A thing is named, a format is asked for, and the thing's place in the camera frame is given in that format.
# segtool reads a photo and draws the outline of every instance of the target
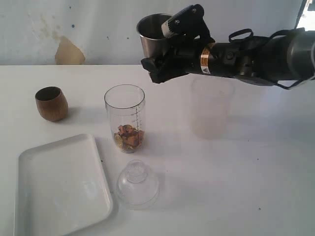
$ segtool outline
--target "plastic lid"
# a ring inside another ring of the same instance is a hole
[[[126,207],[144,209],[158,197],[158,177],[142,161],[132,160],[119,175],[116,191]]]

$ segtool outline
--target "table surface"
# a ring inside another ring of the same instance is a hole
[[[19,154],[80,133],[96,139],[114,209],[75,236],[314,235],[315,82],[286,91],[231,79],[235,94],[226,132],[206,140],[187,121],[195,77],[157,85],[137,65],[1,66],[0,235],[13,234]],[[119,84],[146,93],[146,141],[133,154],[114,146],[106,118],[104,94]],[[34,95],[46,86],[63,90],[65,120],[39,116]],[[158,174],[160,196],[151,209],[127,210],[114,194],[120,171],[132,159]]]

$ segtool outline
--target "white wall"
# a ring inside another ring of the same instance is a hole
[[[243,28],[252,28],[264,36],[293,28],[301,2],[0,0],[0,64],[55,64],[54,55],[62,35],[81,49],[86,64],[138,64],[143,53],[135,27],[149,14],[175,14],[199,3],[205,9],[212,37],[227,41],[230,33]]]

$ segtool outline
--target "stainless steel cup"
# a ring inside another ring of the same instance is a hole
[[[167,52],[168,39],[163,36],[161,26],[170,17],[168,14],[154,14],[141,19],[137,24],[146,58],[164,55]]]

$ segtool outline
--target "brown wooden cup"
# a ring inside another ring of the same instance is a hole
[[[68,103],[60,88],[42,88],[35,95],[39,114],[46,120],[58,121],[66,117]]]

